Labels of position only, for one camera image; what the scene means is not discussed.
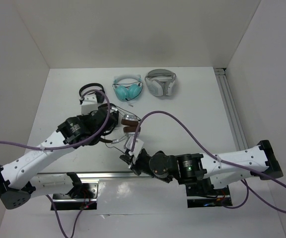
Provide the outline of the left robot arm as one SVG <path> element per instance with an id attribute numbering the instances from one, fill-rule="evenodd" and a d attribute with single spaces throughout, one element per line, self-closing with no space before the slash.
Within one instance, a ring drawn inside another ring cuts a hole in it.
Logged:
<path id="1" fill-rule="evenodd" d="M 102 142 L 103 136 L 116 127 L 118 119 L 116 106 L 103 104 L 87 115 L 66 119 L 40 145 L 9 164 L 0 165 L 0 199 L 5 208 L 15 209 L 33 197 L 48 194 L 80 196 L 86 187 L 75 172 L 39 173 L 80 146 Z"/>

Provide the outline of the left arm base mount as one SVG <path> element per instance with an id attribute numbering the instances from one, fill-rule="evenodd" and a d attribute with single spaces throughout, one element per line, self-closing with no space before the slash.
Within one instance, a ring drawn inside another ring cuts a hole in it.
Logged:
<path id="1" fill-rule="evenodd" d="M 58 211 L 96 210 L 99 189 L 98 179 L 88 179 L 82 183 L 78 193 L 53 194 L 52 200 Z"/>

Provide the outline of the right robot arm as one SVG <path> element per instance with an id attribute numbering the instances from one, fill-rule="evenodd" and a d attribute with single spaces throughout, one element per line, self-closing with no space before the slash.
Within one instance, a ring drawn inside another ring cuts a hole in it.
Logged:
<path id="1" fill-rule="evenodd" d="M 126 150 L 120 159 L 137 176 L 146 174 L 165 183 L 174 179 L 183 185 L 200 183 L 205 194 L 213 194 L 233 182 L 251 177 L 261 180 L 283 177 L 268 140 L 246 150 L 213 157 L 205 153 L 165 155 L 162 151 L 150 156 L 139 141 L 134 152 Z"/>

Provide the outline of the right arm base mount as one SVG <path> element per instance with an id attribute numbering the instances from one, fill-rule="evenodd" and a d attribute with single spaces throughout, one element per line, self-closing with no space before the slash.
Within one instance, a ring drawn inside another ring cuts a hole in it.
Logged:
<path id="1" fill-rule="evenodd" d="M 208 178 L 195 184 L 187 184 L 185 187 L 188 208 L 233 206 L 228 185 L 214 189 Z"/>

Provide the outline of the brown silver headphones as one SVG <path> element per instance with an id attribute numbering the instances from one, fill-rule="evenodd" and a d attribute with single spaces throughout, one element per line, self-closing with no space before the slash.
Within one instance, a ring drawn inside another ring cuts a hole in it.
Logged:
<path id="1" fill-rule="evenodd" d="M 115 104 L 111 104 L 110 116 L 107 123 L 107 129 L 103 131 L 101 137 L 99 138 L 100 142 L 106 144 L 117 144 L 131 135 L 134 135 L 141 118 L 137 115 L 122 109 Z M 118 126 L 123 127 L 123 136 L 118 139 L 106 139 L 105 137 L 113 132 Z"/>

